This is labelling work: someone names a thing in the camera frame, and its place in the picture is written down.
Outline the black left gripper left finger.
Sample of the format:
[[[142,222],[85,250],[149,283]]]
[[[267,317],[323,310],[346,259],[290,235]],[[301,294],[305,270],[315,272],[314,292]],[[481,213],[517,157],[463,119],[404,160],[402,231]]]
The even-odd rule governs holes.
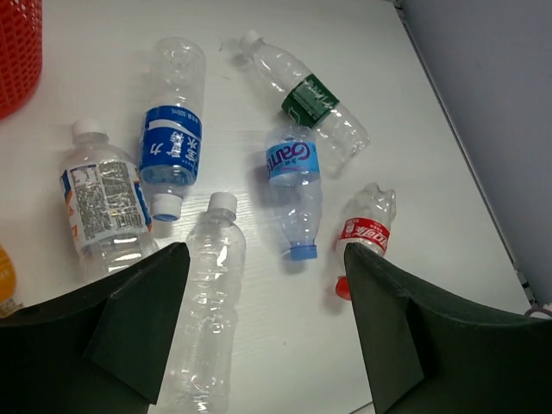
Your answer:
[[[190,267],[174,242],[1,321],[3,413],[145,413],[157,402]]]

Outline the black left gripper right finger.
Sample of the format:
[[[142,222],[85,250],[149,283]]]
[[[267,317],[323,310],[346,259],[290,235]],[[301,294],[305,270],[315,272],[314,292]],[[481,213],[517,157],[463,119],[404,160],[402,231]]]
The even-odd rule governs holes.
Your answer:
[[[359,243],[344,264],[378,413],[550,412],[550,320],[459,297]]]

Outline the orange plastic bottle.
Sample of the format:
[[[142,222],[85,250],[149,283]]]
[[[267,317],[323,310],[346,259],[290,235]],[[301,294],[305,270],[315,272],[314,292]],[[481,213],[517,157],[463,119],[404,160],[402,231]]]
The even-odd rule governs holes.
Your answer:
[[[16,297],[16,270],[11,258],[0,247],[0,317],[6,318],[24,307]]]

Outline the white orange label bottle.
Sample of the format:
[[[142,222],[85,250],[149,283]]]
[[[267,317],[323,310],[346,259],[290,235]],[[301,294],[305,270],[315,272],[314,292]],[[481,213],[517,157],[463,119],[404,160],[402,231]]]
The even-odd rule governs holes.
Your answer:
[[[60,163],[60,185],[81,278],[91,283],[133,266],[159,247],[130,155],[110,144],[94,119],[73,123],[72,142]]]

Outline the red label cola bottle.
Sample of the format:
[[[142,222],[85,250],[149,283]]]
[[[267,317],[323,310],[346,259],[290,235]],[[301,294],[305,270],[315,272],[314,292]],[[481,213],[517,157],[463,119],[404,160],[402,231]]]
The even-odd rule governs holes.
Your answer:
[[[342,226],[334,247],[342,271],[342,275],[336,280],[335,287],[339,298],[351,300],[345,275],[345,247],[349,243],[357,242],[384,257],[396,212],[395,191],[382,190],[376,182],[368,183],[346,203],[342,213]]]

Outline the plain clear plastic bottle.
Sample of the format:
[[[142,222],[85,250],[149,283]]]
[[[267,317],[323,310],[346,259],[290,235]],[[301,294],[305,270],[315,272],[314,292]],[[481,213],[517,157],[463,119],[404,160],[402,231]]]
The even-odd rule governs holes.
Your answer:
[[[213,193],[187,236],[190,269],[152,413],[225,413],[229,408],[236,306],[247,247],[235,223],[236,209],[233,194]]]

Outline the blue label clear bottle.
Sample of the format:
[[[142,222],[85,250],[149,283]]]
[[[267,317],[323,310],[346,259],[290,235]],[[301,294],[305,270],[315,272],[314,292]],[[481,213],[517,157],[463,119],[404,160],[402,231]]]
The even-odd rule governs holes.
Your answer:
[[[155,44],[140,162],[155,220],[179,220],[185,194],[198,178],[205,77],[205,55],[195,43],[168,37]]]

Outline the light blue label bottle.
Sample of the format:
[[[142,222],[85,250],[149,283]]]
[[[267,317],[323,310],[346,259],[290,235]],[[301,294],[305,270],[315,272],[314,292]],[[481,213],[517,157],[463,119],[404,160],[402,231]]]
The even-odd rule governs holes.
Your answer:
[[[323,192],[312,131],[298,125],[272,130],[267,134],[265,157],[271,201],[290,243],[289,257],[315,259]]]

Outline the green label clear bottle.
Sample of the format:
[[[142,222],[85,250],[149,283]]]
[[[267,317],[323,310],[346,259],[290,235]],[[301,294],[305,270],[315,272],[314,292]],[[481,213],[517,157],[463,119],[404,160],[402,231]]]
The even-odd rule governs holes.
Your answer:
[[[257,31],[244,34],[239,48],[251,63],[255,86],[273,107],[312,131],[323,172],[340,177],[370,142],[360,121],[301,60]]]

